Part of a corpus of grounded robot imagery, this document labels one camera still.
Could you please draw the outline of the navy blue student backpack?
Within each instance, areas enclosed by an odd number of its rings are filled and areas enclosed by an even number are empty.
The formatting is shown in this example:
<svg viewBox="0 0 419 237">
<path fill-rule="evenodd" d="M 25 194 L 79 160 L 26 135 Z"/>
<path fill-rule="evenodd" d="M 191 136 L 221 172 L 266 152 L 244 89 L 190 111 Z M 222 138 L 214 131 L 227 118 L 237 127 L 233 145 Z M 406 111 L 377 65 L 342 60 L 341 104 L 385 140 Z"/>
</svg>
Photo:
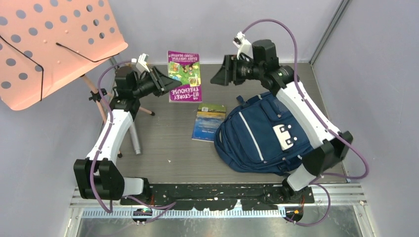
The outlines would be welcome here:
<svg viewBox="0 0 419 237">
<path fill-rule="evenodd" d="M 270 92 L 236 99 L 214 134 L 219 157 L 237 172 L 284 176 L 298 168 L 313 147 L 290 110 Z"/>
</svg>

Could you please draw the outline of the blue Animal Farm book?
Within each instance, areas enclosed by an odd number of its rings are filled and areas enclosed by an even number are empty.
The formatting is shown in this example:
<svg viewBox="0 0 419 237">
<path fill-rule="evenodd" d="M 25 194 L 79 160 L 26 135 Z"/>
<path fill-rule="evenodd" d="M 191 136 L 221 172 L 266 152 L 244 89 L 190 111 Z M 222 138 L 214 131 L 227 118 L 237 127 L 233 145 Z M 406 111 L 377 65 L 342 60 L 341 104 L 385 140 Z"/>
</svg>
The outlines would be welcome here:
<svg viewBox="0 0 419 237">
<path fill-rule="evenodd" d="M 213 142 L 214 135 L 225 120 L 226 107 L 221 104 L 200 103 L 192 132 L 192 140 Z"/>
</svg>

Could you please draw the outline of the purple spine book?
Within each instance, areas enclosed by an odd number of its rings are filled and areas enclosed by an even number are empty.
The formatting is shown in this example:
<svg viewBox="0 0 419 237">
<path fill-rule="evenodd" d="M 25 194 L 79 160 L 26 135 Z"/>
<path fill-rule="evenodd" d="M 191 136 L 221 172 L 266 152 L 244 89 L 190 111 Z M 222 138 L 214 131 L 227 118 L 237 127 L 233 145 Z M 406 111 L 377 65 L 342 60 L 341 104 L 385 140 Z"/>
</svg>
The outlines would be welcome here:
<svg viewBox="0 0 419 237">
<path fill-rule="evenodd" d="M 181 82 L 169 93 L 171 103 L 201 103 L 200 56 L 197 53 L 168 51 L 168 76 Z"/>
</svg>

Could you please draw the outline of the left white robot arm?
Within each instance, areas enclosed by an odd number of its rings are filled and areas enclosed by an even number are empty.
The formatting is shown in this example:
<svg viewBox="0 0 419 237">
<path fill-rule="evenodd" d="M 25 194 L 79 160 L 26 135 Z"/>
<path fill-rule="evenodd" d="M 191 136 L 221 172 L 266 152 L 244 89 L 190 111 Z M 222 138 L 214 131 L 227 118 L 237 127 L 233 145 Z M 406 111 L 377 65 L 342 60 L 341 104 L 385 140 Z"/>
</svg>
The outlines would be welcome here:
<svg viewBox="0 0 419 237">
<path fill-rule="evenodd" d="M 182 83 L 147 65 L 148 55 L 121 62 L 115 71 L 113 98 L 107 103 L 108 115 L 100 136 L 86 158 L 75 161 L 73 170 L 83 199 L 120 200 L 132 195 L 139 204 L 147 204 L 152 192 L 146 178 L 123 177 L 116 167 L 122 141 L 133 125 L 140 99 L 157 97 L 180 87 Z"/>
</svg>

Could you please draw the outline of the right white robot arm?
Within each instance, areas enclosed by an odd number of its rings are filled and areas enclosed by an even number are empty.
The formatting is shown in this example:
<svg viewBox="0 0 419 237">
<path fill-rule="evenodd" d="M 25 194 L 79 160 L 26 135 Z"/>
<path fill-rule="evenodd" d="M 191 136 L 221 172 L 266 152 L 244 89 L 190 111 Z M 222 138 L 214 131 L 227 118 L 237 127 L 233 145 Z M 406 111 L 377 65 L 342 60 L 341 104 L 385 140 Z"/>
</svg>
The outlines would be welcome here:
<svg viewBox="0 0 419 237">
<path fill-rule="evenodd" d="M 283 181 L 284 200 L 296 202 L 302 189 L 345 159 L 353 140 L 352 134 L 341 132 L 312 104 L 298 78 L 297 66 L 281 66 L 271 40 L 250 43 L 244 32 L 238 32 L 233 43 L 238 48 L 237 54 L 225 56 L 211 83 L 227 86 L 229 83 L 240 85 L 246 80 L 260 81 L 290 111 L 313 148 L 302 155 L 302 164 Z"/>
</svg>

